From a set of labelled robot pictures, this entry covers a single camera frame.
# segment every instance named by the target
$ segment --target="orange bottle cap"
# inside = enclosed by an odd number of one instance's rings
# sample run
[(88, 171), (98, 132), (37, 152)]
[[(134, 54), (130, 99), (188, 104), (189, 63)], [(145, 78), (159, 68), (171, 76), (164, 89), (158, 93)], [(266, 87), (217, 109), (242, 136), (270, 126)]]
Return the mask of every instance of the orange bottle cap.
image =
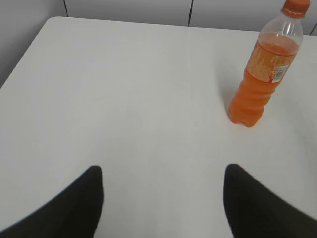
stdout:
[(282, 12), (293, 18), (304, 18), (309, 5), (309, 0), (286, 0)]

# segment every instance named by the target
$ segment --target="orange soda bottle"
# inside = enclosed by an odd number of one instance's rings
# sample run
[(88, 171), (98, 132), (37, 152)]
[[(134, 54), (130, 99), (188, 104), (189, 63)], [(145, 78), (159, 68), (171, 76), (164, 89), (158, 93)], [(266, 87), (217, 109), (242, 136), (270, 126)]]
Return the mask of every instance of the orange soda bottle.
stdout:
[(309, 0), (286, 0), (282, 14), (261, 30), (244, 70), (244, 79), (229, 105), (228, 115), (233, 123), (251, 127), (261, 118), (300, 48), (303, 40), (300, 19), (309, 5)]

